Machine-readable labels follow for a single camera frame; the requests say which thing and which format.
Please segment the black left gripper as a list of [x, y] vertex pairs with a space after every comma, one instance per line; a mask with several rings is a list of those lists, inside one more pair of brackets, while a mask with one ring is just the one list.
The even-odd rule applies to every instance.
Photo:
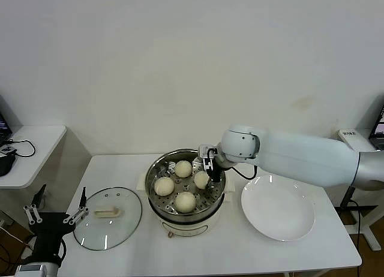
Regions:
[[67, 247], [63, 237], [72, 233], [76, 225], [89, 214], [87, 207], [86, 187], [82, 189], [79, 206], [71, 215], [63, 212], [43, 212], [38, 208], [44, 197], [46, 184], [34, 195], [31, 204], [23, 207], [28, 218], [29, 228], [36, 240], [29, 256], [29, 261], [63, 261]]

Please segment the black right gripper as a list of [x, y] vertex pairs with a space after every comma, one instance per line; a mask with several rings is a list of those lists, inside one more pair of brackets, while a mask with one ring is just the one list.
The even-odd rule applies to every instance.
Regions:
[[217, 183], [221, 182], [221, 172], [222, 168], [216, 162], [213, 162], [209, 169], [210, 181], [206, 185], [206, 190], [216, 188]]

